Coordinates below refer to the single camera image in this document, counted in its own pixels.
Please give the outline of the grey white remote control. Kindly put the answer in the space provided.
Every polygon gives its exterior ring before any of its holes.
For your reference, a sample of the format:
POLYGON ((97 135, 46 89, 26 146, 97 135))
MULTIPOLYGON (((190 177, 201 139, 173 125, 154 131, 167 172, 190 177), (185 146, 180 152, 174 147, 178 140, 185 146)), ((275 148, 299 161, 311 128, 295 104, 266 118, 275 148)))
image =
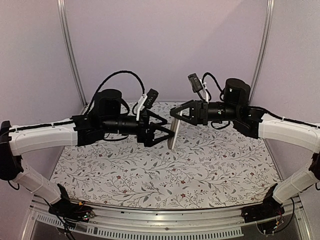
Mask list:
POLYGON ((170 110, 170 116, 172 117, 170 130, 174 133, 174 135, 167 141, 167 147, 169 150, 173 150, 175 147, 181 123, 180 118, 183 115, 183 110, 184 107, 182 105, 177 105, 170 110))

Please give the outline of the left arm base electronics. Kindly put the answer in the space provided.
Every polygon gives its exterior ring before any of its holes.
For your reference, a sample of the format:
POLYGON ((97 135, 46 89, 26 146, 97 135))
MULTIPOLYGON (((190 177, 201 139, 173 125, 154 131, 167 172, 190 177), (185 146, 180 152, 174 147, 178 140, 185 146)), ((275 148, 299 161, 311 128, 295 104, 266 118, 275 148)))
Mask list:
POLYGON ((89 219, 95 216, 93 208, 86 205, 85 201, 72 203, 67 190, 59 183, 57 186, 60 190, 61 199, 57 203, 49 205, 48 212, 50 214, 62 217, 68 221, 86 223, 89 221, 89 219))

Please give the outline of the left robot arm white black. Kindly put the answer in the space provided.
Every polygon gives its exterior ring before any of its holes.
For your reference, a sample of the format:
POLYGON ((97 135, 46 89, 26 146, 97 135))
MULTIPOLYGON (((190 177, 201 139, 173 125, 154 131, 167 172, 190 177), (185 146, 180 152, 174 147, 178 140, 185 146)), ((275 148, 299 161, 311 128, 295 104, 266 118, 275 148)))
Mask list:
POLYGON ((93 106, 81 115, 58 122, 0 126, 0 178, 24 186, 46 200, 63 217, 70 217, 79 205, 71 203, 66 189, 54 184, 22 161, 24 153, 61 146, 87 146, 105 139, 106 134, 136 136, 137 142, 152 147, 174 136, 168 123, 150 109, 158 92, 150 89, 138 101, 136 115, 122 113, 127 106, 117 89, 105 89, 93 97, 93 106))

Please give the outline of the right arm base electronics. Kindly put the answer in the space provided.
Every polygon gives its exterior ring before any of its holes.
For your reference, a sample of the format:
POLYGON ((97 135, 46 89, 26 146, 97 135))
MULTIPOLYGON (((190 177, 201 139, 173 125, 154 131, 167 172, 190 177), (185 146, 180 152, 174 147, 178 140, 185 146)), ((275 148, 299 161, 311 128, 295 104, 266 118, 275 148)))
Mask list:
POLYGON ((258 230, 264 235, 275 233, 284 213, 285 210, 283 205, 278 203, 271 196, 266 197, 260 204, 243 207, 241 209, 241 216, 245 223, 275 218, 271 221, 265 221, 257 225, 258 230))

